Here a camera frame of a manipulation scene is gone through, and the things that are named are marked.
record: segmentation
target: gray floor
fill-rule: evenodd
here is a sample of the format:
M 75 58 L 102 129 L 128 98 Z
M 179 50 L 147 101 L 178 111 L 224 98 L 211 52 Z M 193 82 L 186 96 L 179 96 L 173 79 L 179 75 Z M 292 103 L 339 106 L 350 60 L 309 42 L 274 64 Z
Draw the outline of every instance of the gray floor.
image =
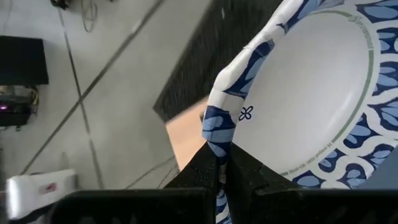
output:
M 81 105 L 79 95 L 104 72 L 154 0 L 95 3 L 98 20 L 88 34 L 79 0 L 68 11 L 49 0 L 0 2 L 0 35 L 43 39 L 50 78 L 40 87 L 38 116 L 20 132 L 0 133 L 7 177 L 71 167 L 84 189 L 123 189 L 158 187 L 178 172 L 152 107 L 209 0 L 166 0 Z

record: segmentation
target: concrete floor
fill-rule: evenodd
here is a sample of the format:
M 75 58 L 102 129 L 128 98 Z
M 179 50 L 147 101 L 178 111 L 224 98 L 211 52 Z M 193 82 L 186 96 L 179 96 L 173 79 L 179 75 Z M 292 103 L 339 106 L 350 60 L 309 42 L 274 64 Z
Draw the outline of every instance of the concrete floor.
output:
M 79 0 L 60 13 L 49 0 L 2 0 L 0 35 L 43 39 L 50 78 L 40 87 L 37 117 L 20 132 L 0 132 L 6 176 L 71 167 L 84 189 L 154 188 L 171 180 L 177 163 L 152 106 L 209 2 L 166 0 L 76 108 L 78 89 L 87 90 L 154 0 L 95 0 L 90 34 Z

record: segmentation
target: paper plate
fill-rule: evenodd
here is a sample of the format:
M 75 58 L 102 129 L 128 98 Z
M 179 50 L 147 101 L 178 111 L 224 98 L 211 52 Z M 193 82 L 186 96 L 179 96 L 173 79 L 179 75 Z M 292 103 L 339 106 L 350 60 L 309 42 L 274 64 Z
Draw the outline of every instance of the paper plate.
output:
M 398 145 L 397 38 L 398 0 L 283 1 L 210 93 L 220 183 L 233 140 L 303 187 L 362 184 Z

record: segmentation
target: blue and white patterned plate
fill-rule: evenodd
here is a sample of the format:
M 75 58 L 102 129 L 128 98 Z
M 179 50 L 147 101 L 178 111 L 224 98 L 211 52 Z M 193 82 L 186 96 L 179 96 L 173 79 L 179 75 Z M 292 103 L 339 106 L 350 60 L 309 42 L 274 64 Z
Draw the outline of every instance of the blue and white patterned plate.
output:
M 218 75 L 203 136 L 303 187 L 355 188 L 398 145 L 398 0 L 285 0 Z

